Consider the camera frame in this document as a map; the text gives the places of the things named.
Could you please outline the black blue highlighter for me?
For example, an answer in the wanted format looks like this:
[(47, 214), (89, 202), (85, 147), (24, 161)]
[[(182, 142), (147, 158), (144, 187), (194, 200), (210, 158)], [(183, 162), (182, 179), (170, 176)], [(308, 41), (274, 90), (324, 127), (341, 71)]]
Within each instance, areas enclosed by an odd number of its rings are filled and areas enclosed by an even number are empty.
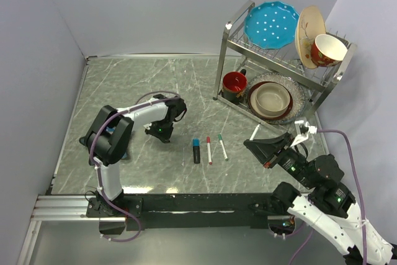
[(194, 156), (194, 163), (200, 164), (200, 147), (193, 146), (193, 156)]

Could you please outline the white green marker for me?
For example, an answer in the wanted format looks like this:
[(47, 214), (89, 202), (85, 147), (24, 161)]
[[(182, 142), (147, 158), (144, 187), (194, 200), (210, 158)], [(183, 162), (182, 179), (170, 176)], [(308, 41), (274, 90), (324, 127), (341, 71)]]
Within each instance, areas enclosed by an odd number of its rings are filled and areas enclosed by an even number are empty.
[(225, 148), (225, 144), (224, 144), (223, 140), (220, 140), (220, 145), (221, 145), (221, 149), (222, 149), (222, 152), (223, 152), (223, 157), (224, 157), (225, 161), (228, 161), (229, 158), (228, 158), (228, 155), (227, 155), (227, 152), (226, 152), (226, 148)]

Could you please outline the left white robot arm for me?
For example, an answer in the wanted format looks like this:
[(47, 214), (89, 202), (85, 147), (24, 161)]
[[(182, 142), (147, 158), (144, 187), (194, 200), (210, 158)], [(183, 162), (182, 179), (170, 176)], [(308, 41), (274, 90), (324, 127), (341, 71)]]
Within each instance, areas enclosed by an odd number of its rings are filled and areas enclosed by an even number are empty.
[(119, 161), (127, 153), (132, 133), (144, 127), (146, 134), (169, 143), (174, 123), (186, 112), (183, 99), (162, 94), (127, 108), (101, 108), (79, 141), (87, 148), (89, 164), (97, 173), (97, 191), (103, 197), (100, 207), (107, 215), (114, 217), (123, 209)]

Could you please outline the blue pen cap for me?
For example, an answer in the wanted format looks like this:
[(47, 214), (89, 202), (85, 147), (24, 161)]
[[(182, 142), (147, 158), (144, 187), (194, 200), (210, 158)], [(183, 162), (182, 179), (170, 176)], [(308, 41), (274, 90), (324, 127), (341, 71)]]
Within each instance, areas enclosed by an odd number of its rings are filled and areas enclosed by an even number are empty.
[(194, 138), (192, 140), (192, 146), (193, 147), (199, 147), (200, 146), (200, 140), (198, 138)]

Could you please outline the white thin pen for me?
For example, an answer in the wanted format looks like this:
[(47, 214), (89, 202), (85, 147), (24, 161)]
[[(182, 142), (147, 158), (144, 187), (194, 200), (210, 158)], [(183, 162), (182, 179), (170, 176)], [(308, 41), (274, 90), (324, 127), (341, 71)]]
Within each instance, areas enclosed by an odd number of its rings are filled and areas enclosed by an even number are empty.
[(259, 131), (260, 129), (261, 129), (261, 124), (258, 124), (258, 125), (255, 127), (253, 133), (251, 134), (251, 136), (250, 136), (250, 138), (249, 138), (250, 141), (252, 141), (253, 139), (255, 139), (255, 136), (257, 135), (257, 133), (258, 133), (258, 131)]

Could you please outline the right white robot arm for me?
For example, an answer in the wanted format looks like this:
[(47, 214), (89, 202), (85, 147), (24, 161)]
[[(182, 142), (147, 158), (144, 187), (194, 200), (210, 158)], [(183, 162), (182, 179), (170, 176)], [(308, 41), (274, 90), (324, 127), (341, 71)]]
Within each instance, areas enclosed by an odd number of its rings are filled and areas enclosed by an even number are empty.
[(367, 220), (350, 189), (342, 183), (344, 172), (333, 155), (308, 161), (297, 147), (307, 133), (244, 141), (244, 146), (267, 169), (278, 165), (311, 192), (303, 195), (281, 182), (271, 195), (272, 209), (293, 215), (327, 239), (346, 264), (389, 264), (396, 259), (396, 245), (387, 242)]

